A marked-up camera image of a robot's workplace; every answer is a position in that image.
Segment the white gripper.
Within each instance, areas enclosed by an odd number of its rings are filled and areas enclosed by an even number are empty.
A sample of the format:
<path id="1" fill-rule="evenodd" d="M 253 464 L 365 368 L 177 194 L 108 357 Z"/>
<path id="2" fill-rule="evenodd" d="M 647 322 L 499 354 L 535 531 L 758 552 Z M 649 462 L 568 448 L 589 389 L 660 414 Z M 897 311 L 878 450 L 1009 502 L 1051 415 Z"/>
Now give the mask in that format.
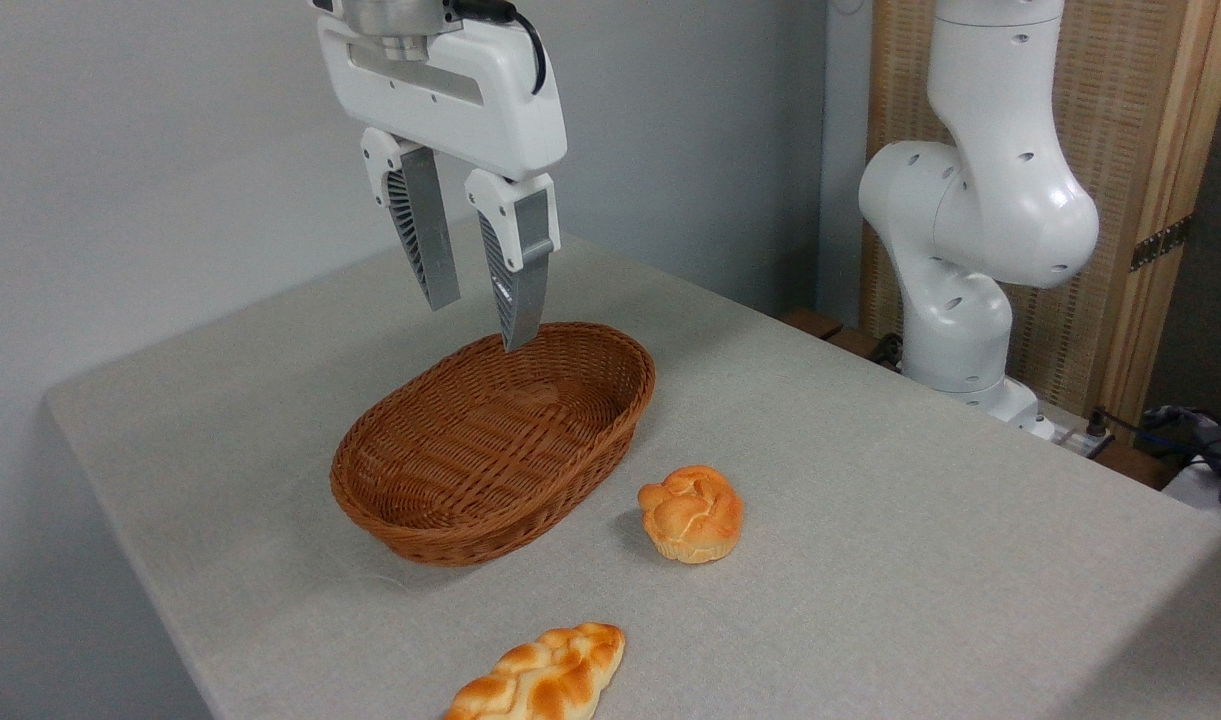
<path id="1" fill-rule="evenodd" d="M 424 299 L 435 311 L 460 299 L 435 150 L 477 167 L 465 192 L 502 343 L 514 351 L 534 340 L 549 256 L 560 249 L 554 182 L 542 173 L 568 143 L 554 70 L 532 92 L 532 38 L 519 26 L 466 20 L 430 38 L 424 61 L 389 59 L 376 38 L 331 15 L 319 17 L 317 38 L 342 110 L 371 127 L 360 146 L 374 201 L 389 211 Z"/>

